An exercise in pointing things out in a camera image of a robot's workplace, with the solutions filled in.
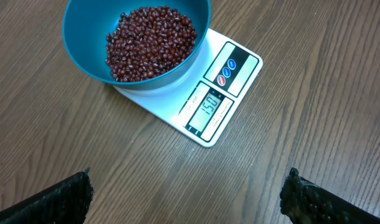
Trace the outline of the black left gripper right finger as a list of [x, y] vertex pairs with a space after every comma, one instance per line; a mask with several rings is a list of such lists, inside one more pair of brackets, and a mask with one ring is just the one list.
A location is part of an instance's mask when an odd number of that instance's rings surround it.
[[380, 224], [356, 207], [290, 169], [280, 191], [280, 212], [294, 224]]

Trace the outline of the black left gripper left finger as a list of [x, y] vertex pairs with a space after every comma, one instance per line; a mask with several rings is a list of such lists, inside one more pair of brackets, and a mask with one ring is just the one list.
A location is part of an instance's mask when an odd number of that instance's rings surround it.
[[90, 169], [0, 211], [0, 224], [83, 224], [93, 200]]

